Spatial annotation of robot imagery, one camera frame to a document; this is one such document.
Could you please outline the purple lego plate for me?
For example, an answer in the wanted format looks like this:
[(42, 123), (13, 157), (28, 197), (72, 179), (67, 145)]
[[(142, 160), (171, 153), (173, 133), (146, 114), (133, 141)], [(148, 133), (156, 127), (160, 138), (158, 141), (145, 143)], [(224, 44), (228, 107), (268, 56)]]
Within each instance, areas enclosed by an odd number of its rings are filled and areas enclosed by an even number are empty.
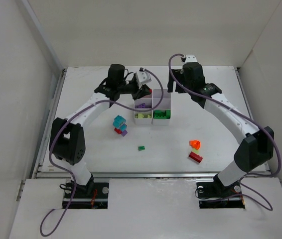
[(136, 109), (145, 109), (146, 108), (146, 103), (137, 104), (137, 105), (135, 105), (135, 108)]

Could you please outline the lime green lego brick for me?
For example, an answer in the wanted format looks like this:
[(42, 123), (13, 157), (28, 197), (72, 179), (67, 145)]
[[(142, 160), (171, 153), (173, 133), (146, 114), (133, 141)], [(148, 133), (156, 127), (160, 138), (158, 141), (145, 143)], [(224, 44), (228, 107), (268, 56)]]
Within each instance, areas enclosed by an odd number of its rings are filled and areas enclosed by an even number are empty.
[(136, 115), (136, 118), (137, 118), (137, 119), (143, 119), (143, 118), (144, 118), (144, 114), (137, 114), (137, 115)]

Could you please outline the cyan lego block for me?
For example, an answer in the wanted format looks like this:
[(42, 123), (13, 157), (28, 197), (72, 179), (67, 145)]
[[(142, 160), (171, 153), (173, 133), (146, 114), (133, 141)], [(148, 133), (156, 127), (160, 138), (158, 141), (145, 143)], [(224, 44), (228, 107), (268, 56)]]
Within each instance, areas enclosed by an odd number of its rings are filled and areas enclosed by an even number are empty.
[(116, 129), (119, 129), (120, 131), (126, 130), (126, 128), (127, 128), (126, 119), (125, 119), (124, 117), (120, 116), (120, 115), (117, 115), (117, 116), (114, 118), (113, 126), (114, 126)]

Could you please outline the small purple lego brick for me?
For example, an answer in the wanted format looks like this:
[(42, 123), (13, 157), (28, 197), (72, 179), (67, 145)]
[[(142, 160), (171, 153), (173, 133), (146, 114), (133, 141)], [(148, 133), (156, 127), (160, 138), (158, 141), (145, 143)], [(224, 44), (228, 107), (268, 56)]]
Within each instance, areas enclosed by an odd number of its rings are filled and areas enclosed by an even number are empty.
[(124, 131), (122, 131), (121, 135), (122, 135), (122, 136), (125, 136), (125, 135), (127, 135), (127, 133), (128, 133), (128, 132), (127, 132), (126, 130), (124, 130)]

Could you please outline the orange lego piece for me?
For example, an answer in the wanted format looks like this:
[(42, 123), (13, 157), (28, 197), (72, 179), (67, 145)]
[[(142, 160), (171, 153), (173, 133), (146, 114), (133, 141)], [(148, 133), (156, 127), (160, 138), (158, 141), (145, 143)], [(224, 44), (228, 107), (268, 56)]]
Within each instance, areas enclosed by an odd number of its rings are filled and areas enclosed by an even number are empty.
[(196, 150), (199, 150), (201, 147), (201, 142), (199, 140), (190, 140), (189, 145)]

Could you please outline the pale lime lego brick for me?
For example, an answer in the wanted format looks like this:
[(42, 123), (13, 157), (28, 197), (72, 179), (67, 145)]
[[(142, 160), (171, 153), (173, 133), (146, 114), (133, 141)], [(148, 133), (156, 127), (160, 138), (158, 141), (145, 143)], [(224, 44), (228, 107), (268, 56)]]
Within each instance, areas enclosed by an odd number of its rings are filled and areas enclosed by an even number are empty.
[(192, 149), (191, 152), (193, 152), (193, 153), (195, 153), (195, 154), (199, 154), (199, 150), (197, 150), (197, 149)]

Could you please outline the large red lego brick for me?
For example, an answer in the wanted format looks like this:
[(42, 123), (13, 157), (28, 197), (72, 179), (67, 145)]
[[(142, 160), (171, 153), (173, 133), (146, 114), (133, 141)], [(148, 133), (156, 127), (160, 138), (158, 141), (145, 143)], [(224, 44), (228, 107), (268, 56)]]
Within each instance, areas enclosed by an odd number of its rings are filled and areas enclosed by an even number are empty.
[(191, 158), (192, 160), (194, 160), (197, 163), (201, 163), (201, 161), (203, 159), (202, 156), (200, 156), (200, 155), (198, 155), (198, 154), (196, 154), (194, 152), (190, 152), (188, 157)]

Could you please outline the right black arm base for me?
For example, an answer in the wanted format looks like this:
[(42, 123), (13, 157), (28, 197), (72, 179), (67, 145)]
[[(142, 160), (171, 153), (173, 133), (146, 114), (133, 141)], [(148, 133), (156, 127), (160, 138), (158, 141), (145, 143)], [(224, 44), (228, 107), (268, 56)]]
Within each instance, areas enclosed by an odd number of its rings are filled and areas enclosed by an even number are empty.
[(244, 209), (240, 183), (223, 187), (218, 182), (197, 182), (195, 196), (200, 209)]

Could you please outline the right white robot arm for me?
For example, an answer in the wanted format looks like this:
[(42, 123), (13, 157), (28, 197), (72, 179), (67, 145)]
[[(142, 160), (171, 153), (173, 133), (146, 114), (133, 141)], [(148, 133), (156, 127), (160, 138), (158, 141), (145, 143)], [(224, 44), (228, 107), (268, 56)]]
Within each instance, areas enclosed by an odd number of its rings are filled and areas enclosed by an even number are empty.
[(168, 91), (188, 93), (202, 109), (216, 117), (234, 136), (239, 147), (233, 161), (212, 182), (197, 183), (198, 197), (203, 200), (233, 196), (240, 180), (273, 157), (274, 131), (258, 126), (234, 109), (222, 90), (206, 83), (203, 67), (196, 61), (186, 62), (180, 70), (169, 69)]

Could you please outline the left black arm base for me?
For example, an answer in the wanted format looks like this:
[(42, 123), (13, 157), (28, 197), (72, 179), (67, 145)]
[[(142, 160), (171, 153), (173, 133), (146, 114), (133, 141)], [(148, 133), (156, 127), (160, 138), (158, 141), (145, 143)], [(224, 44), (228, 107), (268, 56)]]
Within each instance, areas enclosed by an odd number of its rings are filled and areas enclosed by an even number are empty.
[[(74, 189), (73, 180), (60, 184), (64, 191), (62, 208), (66, 209)], [(77, 185), (69, 209), (107, 209), (109, 195), (109, 182), (95, 182), (92, 177), (86, 186)]]

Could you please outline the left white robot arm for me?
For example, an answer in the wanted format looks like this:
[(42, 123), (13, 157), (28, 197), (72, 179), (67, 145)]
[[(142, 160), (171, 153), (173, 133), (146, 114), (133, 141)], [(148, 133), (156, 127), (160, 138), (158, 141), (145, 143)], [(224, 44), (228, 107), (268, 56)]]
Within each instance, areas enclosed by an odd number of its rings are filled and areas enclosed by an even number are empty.
[(49, 158), (60, 160), (61, 163), (56, 167), (73, 177), (68, 187), (70, 191), (76, 190), (87, 196), (94, 187), (93, 175), (83, 160), (86, 151), (84, 129), (109, 109), (121, 95), (130, 94), (137, 100), (151, 94), (147, 86), (151, 81), (148, 72), (140, 69), (128, 81), (125, 71), (124, 65), (112, 64), (106, 78), (82, 107), (64, 119), (56, 118), (52, 123)]

